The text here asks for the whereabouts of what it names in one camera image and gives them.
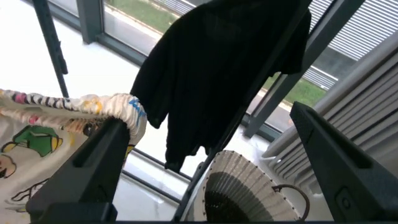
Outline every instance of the clothing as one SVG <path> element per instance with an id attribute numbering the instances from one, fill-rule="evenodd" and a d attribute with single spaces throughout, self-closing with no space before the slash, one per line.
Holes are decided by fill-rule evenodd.
<path id="1" fill-rule="evenodd" d="M 146 129 L 136 97 L 66 99 L 0 89 L 0 223 L 30 223 L 27 201 L 109 116 L 130 130 L 126 159 Z"/>
<path id="2" fill-rule="evenodd" d="M 199 146 L 214 147 L 237 109 L 249 106 L 254 95 L 246 93 L 298 4 L 210 1 L 178 19 L 159 40 L 131 94 L 140 99 L 153 127 L 169 114 L 166 168 L 178 164 L 173 168 L 178 172 Z M 264 82 L 275 72 L 301 70 L 310 19 L 308 11 Z"/>

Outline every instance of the clothes drying rack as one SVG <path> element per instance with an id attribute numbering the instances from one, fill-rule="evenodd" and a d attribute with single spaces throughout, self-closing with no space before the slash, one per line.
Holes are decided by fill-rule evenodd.
<path id="1" fill-rule="evenodd" d="M 282 37 L 279 39 L 278 43 L 275 43 L 275 48 L 269 59 L 265 62 L 262 72 L 256 77 L 251 91 L 247 92 L 247 98 L 254 96 L 256 94 L 256 90 L 262 86 L 265 77 L 269 76 L 273 64 L 281 54 L 284 47 L 287 45 L 294 29 L 298 26 L 301 18 L 303 18 L 303 15 L 307 11 L 310 2 L 311 0 L 300 1 L 300 6 L 295 12 L 290 24 L 286 27 L 286 30 L 282 34 Z M 63 75 L 67 74 L 68 70 L 62 55 L 60 41 L 58 40 L 53 24 L 48 2 L 47 0 L 33 0 L 33 6 L 43 32 L 49 54 L 51 56 L 62 95 L 67 98 L 68 91 L 63 79 Z M 296 113 L 301 114 L 301 116 L 299 116 L 301 119 L 303 119 L 303 114 L 307 115 L 306 125 L 311 127 L 310 121 L 314 121 L 314 119 L 311 118 L 311 116 L 314 116 L 313 113 L 309 113 L 308 109 L 306 108 L 298 108 L 296 110 L 301 111 Z M 59 168 L 59 170 L 56 171 L 56 173 L 48 180 L 48 182 L 28 201 L 26 209 L 29 212 L 31 221 L 40 223 L 111 223 L 115 221 L 117 211 L 113 206 L 112 201 L 120 173 L 123 173 L 145 185 L 146 187 L 179 203 L 172 222 L 182 222 L 184 215 L 190 208 L 189 203 L 195 196 L 195 187 L 200 184 L 200 179 L 205 174 L 217 152 L 222 150 L 222 147 L 226 141 L 232 134 L 234 134 L 233 131 L 235 130 L 235 127 L 239 125 L 240 119 L 245 112 L 246 107 L 241 106 L 234 119 L 230 122 L 228 129 L 223 133 L 223 137 L 220 139 L 217 146 L 213 149 L 210 149 L 208 157 L 198 166 L 198 169 L 192 178 L 182 173 L 177 174 L 190 181 L 181 200 L 161 191 L 160 189 L 156 189 L 151 184 L 148 184 L 140 178 L 122 170 L 123 159 L 126 153 L 127 144 L 129 142 L 127 126 L 121 120 L 114 118 L 107 119 L 104 124 L 92 136 L 90 136 L 88 140 L 81 145 L 81 147 L 79 147 L 79 149 L 66 161 L 66 163 L 64 163 L 61 168 Z M 138 149 L 135 149 L 134 151 L 139 155 L 146 157 L 147 159 L 161 166 L 164 166 L 164 163 L 151 157 L 150 155 L 147 155 Z M 308 156 L 311 160 L 311 163 L 313 163 L 312 160 L 314 159 L 314 155 L 308 154 Z M 353 178 L 352 175 L 357 176 L 355 172 L 348 172 L 345 177 L 347 177 L 349 180 Z M 325 193 L 325 190 L 328 190 L 325 189 L 324 186 L 328 181 L 325 178 L 321 178 L 321 180 L 322 181 L 320 181 L 320 185 Z M 358 187 L 360 189 L 364 189 L 363 185 L 364 184 L 361 181 L 351 181 L 349 182 L 348 187 L 350 187 L 349 189 L 355 189 Z M 391 187 L 393 186 L 395 188 L 392 189 L 396 189 L 398 184 L 392 180 Z M 363 193 L 374 195 L 369 190 L 364 190 Z M 350 195 L 344 196 L 345 197 L 343 198 L 347 199 L 351 205 L 360 205 L 355 203 L 356 198 L 350 198 Z M 336 204 L 333 199 L 326 199 L 328 200 L 328 203 L 331 203 L 332 205 Z M 376 201 L 374 204 L 375 211 L 380 212 L 381 208 L 385 208 L 381 205 L 381 201 Z M 340 208 L 340 204 L 334 206 L 333 208 L 331 207 L 331 212 L 340 214 Z M 360 208 L 356 209 L 354 212 L 345 208 L 345 213 L 343 216 L 340 215 L 336 217 L 338 220 L 342 220 L 343 218 L 346 220 L 355 220 L 353 217 L 357 219 L 361 218 L 362 215 L 364 215 L 363 212 L 363 209 Z"/>

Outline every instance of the glass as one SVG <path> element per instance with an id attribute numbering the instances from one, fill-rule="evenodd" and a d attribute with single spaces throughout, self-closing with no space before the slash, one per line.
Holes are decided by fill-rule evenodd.
<path id="1" fill-rule="evenodd" d="M 299 101 L 311 107 L 315 106 L 338 80 L 349 75 L 353 65 L 397 29 L 396 0 L 366 0 L 266 123 L 282 132 L 291 127 L 293 122 L 289 113 L 293 102 Z"/>
<path id="2" fill-rule="evenodd" d="M 72 13 L 73 15 L 79 17 L 76 0 L 49 0 L 49 1 L 61 7 L 62 9 Z"/>
<path id="3" fill-rule="evenodd" d="M 145 55 L 182 15 L 210 0 L 105 0 L 105 32 Z"/>
<path id="4" fill-rule="evenodd" d="M 326 12 L 330 4 L 333 2 L 333 0 L 313 0 L 309 6 L 310 12 L 312 14 L 311 17 L 311 25 L 310 25 L 310 31 L 315 27 L 317 22 L 320 20 L 322 15 Z M 255 108 L 259 105 L 259 103 L 262 102 L 262 98 L 265 96 L 269 88 L 272 86 L 272 84 L 276 81 L 277 77 L 279 74 L 277 73 L 273 77 L 269 77 L 259 93 L 253 98 L 252 102 L 250 103 L 248 109 L 246 110 L 246 113 L 252 114 L 255 111 Z M 277 108 L 277 111 L 281 112 L 282 114 L 286 114 L 285 110 L 283 110 L 283 107 L 287 105 L 287 108 L 291 106 L 291 103 L 288 101 L 284 101 L 283 105 L 280 105 L 279 108 Z M 281 127 L 284 126 L 285 128 L 288 127 L 285 124 L 285 121 L 280 121 L 281 118 L 284 118 L 285 116 L 277 116 L 278 113 L 272 113 L 270 120 L 271 123 L 276 123 L 276 126 Z"/>

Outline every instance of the cartoon print fabric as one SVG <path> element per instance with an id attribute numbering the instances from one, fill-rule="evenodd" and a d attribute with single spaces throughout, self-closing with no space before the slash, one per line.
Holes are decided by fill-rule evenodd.
<path id="1" fill-rule="evenodd" d="M 0 89 L 0 223 L 29 223 L 27 201 L 109 116 L 129 128 L 127 158 L 147 123 L 136 97 L 66 99 Z"/>

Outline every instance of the white tile floor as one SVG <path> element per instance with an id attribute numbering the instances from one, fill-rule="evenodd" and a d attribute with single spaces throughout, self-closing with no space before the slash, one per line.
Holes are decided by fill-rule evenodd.
<path id="1" fill-rule="evenodd" d="M 99 44 L 85 45 L 78 32 L 58 21 L 55 27 L 67 61 L 69 74 L 65 81 L 70 97 L 129 92 L 137 66 Z M 0 30 L 0 88 L 62 96 L 33 8 L 21 1 L 1 0 Z M 226 149 L 256 162 L 268 143 L 256 136 L 246 139 L 242 131 L 239 127 Z M 166 122 L 160 129 L 148 126 L 137 147 L 164 161 L 166 134 Z M 205 158 L 204 150 L 188 157 L 182 172 L 193 175 Z M 185 181 L 135 155 L 128 157 L 125 169 L 179 198 L 187 187 Z M 123 175 L 114 204 L 119 211 L 118 220 L 170 220 L 177 206 Z"/>

